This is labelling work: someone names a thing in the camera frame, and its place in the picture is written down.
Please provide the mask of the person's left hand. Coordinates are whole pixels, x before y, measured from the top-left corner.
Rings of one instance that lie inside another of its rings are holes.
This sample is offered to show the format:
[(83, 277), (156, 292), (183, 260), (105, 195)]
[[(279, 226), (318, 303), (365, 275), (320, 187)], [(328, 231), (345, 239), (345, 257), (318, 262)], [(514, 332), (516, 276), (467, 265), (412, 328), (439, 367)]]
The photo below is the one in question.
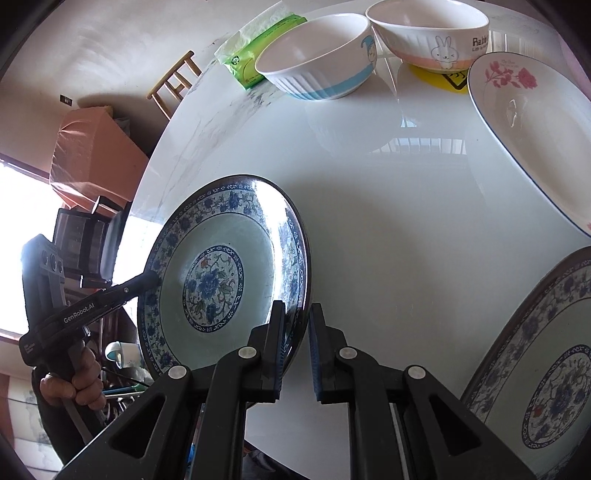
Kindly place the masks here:
[(43, 399), (54, 407), (60, 406), (63, 400), (72, 400), (93, 411), (102, 410), (106, 405), (106, 398), (99, 378), (100, 372), (101, 366), (95, 355), (84, 347), (80, 357), (80, 368), (72, 380), (68, 382), (53, 373), (48, 373), (40, 380), (40, 393)]

